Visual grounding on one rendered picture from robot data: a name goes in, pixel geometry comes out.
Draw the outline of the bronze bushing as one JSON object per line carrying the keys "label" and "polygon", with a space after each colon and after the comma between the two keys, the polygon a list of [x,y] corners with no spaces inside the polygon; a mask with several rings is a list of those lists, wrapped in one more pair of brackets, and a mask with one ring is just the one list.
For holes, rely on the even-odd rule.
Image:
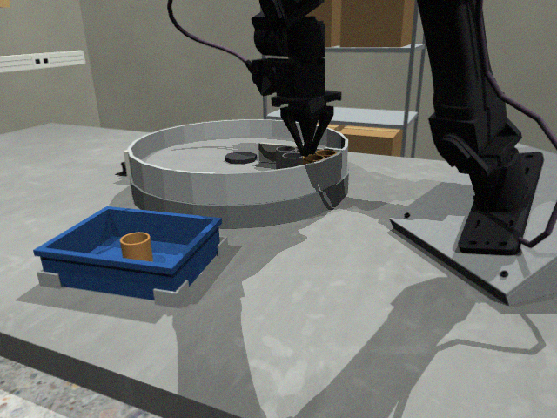
{"label": "bronze bushing", "polygon": [[[141,243],[140,243],[141,242]],[[127,244],[125,244],[127,243]],[[140,244],[136,244],[140,243]],[[123,258],[152,261],[151,238],[148,233],[129,233],[120,239]]]}
{"label": "bronze bushing", "polygon": [[[325,157],[324,157],[324,156],[321,156],[321,155],[308,155],[308,157],[303,157],[303,158],[302,158],[302,165],[310,164],[310,163],[313,163],[313,162],[317,162],[317,161],[320,161],[320,160],[322,160],[322,159],[324,159],[324,158],[325,158]],[[307,160],[307,159],[308,159],[308,160]]]}
{"label": "bronze bushing", "polygon": [[325,158],[331,157],[332,155],[335,155],[336,152],[335,151],[331,151],[331,150],[321,150],[321,151],[316,151],[315,155],[321,155],[324,156]]}

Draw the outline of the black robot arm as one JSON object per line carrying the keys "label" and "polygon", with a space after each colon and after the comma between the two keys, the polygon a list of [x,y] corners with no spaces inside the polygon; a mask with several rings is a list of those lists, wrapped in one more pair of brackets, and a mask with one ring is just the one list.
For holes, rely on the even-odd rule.
{"label": "black robot arm", "polygon": [[[252,17],[257,50],[300,61],[300,66],[325,57],[324,21],[305,17],[324,1],[259,0],[262,11]],[[515,255],[543,154],[515,148],[521,132],[487,81],[476,0],[417,3],[433,76],[434,113],[428,118],[433,142],[451,167],[469,174],[475,193],[458,246],[462,253]],[[293,98],[287,58],[252,60],[252,82],[262,96],[277,92]]]}

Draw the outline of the blue plastic tray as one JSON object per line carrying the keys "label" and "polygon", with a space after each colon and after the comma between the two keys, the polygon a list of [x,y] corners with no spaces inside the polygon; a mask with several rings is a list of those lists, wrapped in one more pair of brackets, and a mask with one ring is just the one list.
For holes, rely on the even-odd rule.
{"label": "blue plastic tray", "polygon": [[[33,252],[61,287],[154,300],[154,288],[176,292],[203,272],[218,254],[219,226],[215,217],[106,206]],[[151,236],[153,262],[122,258],[129,233]]]}

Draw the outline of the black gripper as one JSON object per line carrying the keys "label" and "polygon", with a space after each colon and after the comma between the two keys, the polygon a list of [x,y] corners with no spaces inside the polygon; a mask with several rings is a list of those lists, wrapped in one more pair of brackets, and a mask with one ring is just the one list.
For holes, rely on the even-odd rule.
{"label": "black gripper", "polygon": [[[306,60],[304,66],[300,66],[300,61],[294,59],[288,59],[288,63],[292,64],[293,98],[272,97],[272,106],[288,104],[280,108],[280,117],[293,136],[300,155],[308,157],[316,152],[319,141],[334,115],[334,107],[326,103],[341,101],[341,91],[325,90],[324,58],[317,61]],[[319,126],[316,130],[318,121]],[[299,122],[304,146],[295,122]]]}

